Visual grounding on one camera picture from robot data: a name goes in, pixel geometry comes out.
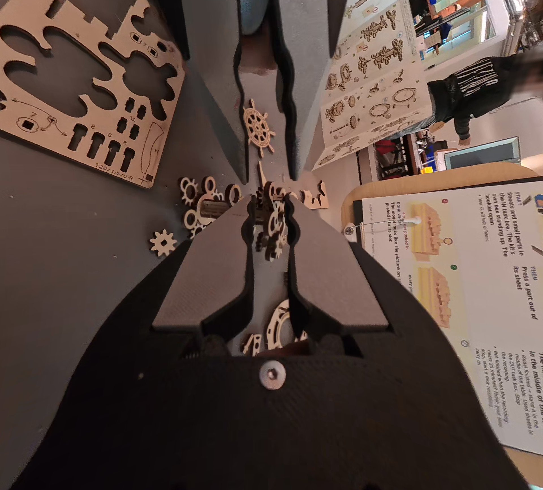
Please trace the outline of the wooden ship wheel part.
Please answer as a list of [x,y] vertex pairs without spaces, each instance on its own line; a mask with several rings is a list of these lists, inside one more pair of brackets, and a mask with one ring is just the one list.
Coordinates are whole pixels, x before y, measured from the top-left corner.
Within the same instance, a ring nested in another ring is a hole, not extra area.
[[259,153],[260,159],[264,157],[264,150],[268,149],[274,153],[271,146],[271,140],[275,137],[267,122],[268,113],[260,113],[256,107],[254,99],[249,99],[249,105],[243,108],[243,124],[246,128],[249,142],[254,144]]

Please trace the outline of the wooden round frame part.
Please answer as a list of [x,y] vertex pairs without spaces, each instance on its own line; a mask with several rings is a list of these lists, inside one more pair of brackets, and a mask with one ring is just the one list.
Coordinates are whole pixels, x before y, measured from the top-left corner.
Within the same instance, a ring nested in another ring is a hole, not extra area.
[[282,301],[273,311],[265,334],[252,333],[241,344],[240,351],[244,356],[255,357],[265,345],[269,351],[283,348],[282,329],[290,320],[289,300]]

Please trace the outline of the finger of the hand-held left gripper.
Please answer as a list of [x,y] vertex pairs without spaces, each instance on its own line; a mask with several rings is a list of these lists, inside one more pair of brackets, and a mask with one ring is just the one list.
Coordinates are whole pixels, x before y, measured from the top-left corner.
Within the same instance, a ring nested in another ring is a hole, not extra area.
[[285,116],[289,176],[306,164],[319,114],[322,78],[329,66],[327,0],[274,0],[277,102]]
[[205,88],[204,102],[221,148],[242,184],[248,182],[248,136],[243,124],[244,91],[239,0],[181,0],[189,67]]

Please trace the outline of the assembly instruction booklet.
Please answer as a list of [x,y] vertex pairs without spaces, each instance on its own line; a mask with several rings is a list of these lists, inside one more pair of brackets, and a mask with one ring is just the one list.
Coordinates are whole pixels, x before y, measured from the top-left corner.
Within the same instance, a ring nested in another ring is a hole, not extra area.
[[432,103],[408,0],[347,0],[322,92],[315,171],[428,118]]

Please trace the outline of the jagged wooden cut-out sheet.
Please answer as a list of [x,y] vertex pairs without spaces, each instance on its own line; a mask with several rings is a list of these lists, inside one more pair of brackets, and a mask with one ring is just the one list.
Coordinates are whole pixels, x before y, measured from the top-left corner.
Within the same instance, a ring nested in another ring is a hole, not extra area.
[[314,195],[309,190],[300,190],[301,202],[311,210],[320,210],[329,208],[329,199],[324,181],[319,181],[317,193]]

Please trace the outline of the wooden gear axle assembly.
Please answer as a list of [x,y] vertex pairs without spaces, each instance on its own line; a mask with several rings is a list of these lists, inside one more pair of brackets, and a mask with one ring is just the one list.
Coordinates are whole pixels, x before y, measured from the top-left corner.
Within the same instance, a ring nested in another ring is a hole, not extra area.
[[[200,184],[195,179],[182,177],[179,188],[181,201],[187,207],[183,223],[190,240],[245,199],[237,184],[230,184],[220,192],[210,175],[204,177]],[[255,250],[263,253],[269,262],[278,260],[288,243],[286,196],[286,190],[275,187],[273,182],[258,188],[254,195]]]

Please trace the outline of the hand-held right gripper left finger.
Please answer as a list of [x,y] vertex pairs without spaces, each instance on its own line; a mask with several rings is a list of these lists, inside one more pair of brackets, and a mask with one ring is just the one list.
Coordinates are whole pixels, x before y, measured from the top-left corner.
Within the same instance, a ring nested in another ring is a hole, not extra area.
[[160,332],[228,343],[254,314],[255,202],[243,198],[190,244],[153,321]]

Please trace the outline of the small wooden gear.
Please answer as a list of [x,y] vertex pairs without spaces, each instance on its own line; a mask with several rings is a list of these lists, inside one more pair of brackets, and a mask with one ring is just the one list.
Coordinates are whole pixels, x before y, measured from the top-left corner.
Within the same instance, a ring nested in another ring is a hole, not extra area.
[[154,236],[149,240],[150,250],[157,257],[168,256],[176,248],[178,241],[174,239],[173,233],[166,229],[154,232]]

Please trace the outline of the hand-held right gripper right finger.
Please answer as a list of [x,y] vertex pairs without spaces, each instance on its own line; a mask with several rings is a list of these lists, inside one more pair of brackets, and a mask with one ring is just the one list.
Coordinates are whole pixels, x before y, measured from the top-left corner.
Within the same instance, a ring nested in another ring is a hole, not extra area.
[[344,235],[289,195],[288,299],[296,337],[377,332],[389,322]]

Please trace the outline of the slotted wooden cut-out sheet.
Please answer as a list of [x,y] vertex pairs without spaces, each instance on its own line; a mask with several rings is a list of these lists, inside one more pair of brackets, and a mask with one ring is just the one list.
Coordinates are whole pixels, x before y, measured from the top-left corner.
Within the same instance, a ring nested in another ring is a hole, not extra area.
[[[145,36],[134,26],[132,19],[144,17],[150,8],[149,0],[135,0],[111,37],[107,36],[105,23],[98,18],[86,20],[84,13],[68,0],[60,2],[58,10],[52,13],[56,1],[9,0],[1,9],[1,29],[19,29],[44,52],[51,51],[44,31],[60,31],[107,66],[111,78],[94,78],[92,84],[111,94],[116,107],[102,109],[82,94],[79,99],[86,112],[78,119],[47,105],[11,81],[4,70],[14,63],[35,67],[35,58],[15,51],[1,40],[1,92],[5,97],[1,100],[1,130],[121,180],[151,188],[185,79],[180,51],[173,41],[161,39],[153,32]],[[137,53],[155,68],[175,70],[173,77],[166,79],[174,97],[160,101],[164,120],[152,112],[149,98],[129,90],[124,81],[126,69],[106,58],[99,49],[101,44],[110,46],[123,58]]]

